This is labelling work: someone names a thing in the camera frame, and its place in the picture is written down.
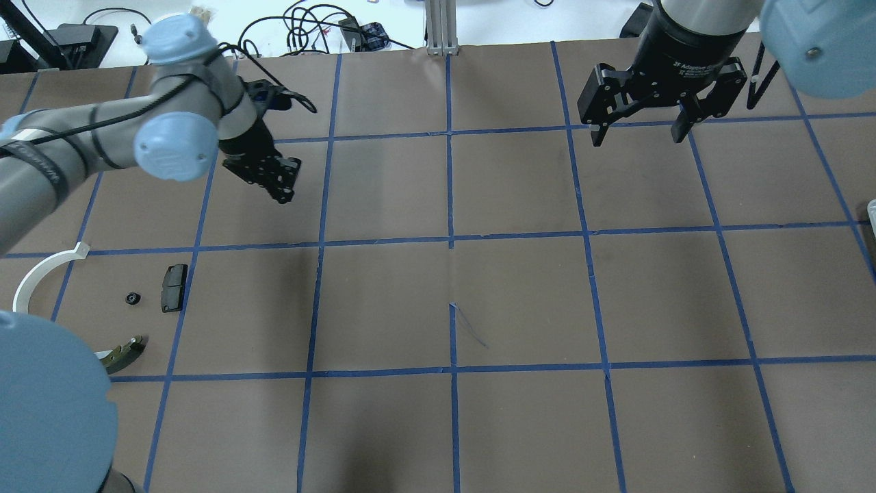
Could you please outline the left-side grey robot arm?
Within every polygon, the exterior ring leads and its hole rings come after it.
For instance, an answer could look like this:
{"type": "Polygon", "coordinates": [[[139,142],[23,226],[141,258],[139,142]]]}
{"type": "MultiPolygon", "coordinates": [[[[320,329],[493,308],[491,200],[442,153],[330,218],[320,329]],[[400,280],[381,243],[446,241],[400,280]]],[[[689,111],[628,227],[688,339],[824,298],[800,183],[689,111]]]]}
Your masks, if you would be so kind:
{"type": "Polygon", "coordinates": [[[564,44],[301,54],[263,60],[315,104],[269,110],[276,150],[302,168],[279,203],[217,163],[211,179],[160,180],[133,159],[133,140],[101,128],[72,137],[112,159],[82,205],[50,215],[13,255],[84,238],[110,255],[151,251],[316,249],[452,242],[459,236],[573,233],[580,228],[557,62],[564,44]]]}

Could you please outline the right-side grey robot arm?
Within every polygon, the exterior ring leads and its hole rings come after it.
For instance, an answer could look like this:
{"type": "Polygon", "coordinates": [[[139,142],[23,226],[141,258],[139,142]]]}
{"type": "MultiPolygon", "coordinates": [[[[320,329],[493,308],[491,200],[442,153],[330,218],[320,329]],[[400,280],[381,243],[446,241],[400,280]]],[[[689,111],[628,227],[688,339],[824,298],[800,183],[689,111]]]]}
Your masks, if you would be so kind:
{"type": "Polygon", "coordinates": [[[673,142],[589,141],[589,71],[635,38],[290,52],[266,116],[279,205],[221,164],[85,180],[2,256],[59,337],[2,336],[2,490],[56,492],[112,440],[147,492],[873,492],[874,29],[776,16],[778,75],[673,142]]]}

